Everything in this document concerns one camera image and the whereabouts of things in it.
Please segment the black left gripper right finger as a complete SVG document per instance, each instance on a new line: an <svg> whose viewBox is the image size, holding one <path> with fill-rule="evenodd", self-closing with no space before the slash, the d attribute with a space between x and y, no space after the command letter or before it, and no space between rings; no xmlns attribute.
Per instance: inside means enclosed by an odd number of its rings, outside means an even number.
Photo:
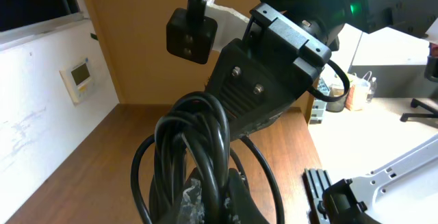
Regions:
<svg viewBox="0 0 438 224"><path fill-rule="evenodd" d="M236 169L229 169L225 220L232 224L268 224Z"/></svg>

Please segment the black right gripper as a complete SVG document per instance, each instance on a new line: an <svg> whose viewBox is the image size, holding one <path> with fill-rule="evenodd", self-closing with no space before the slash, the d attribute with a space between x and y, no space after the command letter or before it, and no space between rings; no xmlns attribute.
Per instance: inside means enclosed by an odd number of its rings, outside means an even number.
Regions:
<svg viewBox="0 0 438 224"><path fill-rule="evenodd" d="M206 91L236 140L273 124L319 77L331 50L266 3L251 11L242 38L220 52Z"/></svg>

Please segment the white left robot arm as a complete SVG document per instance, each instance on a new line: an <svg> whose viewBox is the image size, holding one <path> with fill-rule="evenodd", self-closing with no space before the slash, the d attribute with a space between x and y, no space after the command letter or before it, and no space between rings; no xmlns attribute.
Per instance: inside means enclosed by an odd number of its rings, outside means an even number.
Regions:
<svg viewBox="0 0 438 224"><path fill-rule="evenodd" d="M204 218L198 171L191 176L179 203L159 223L214 223ZM218 223L269 223L240 174L231 169L230 176ZM321 169L305 169L302 176L315 223L437 223L437 210L427 206L437 200L437 134L362 176L336 183Z"/></svg>

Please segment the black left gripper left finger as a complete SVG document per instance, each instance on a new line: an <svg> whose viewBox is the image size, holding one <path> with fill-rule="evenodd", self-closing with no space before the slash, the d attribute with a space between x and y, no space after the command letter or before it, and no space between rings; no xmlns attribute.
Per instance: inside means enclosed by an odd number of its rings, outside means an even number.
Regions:
<svg viewBox="0 0 438 224"><path fill-rule="evenodd" d="M185 183L174 176L172 179L172 203L164 215L165 224L206 223L206 209L202 200L203 187L201 174L195 168Z"/></svg>

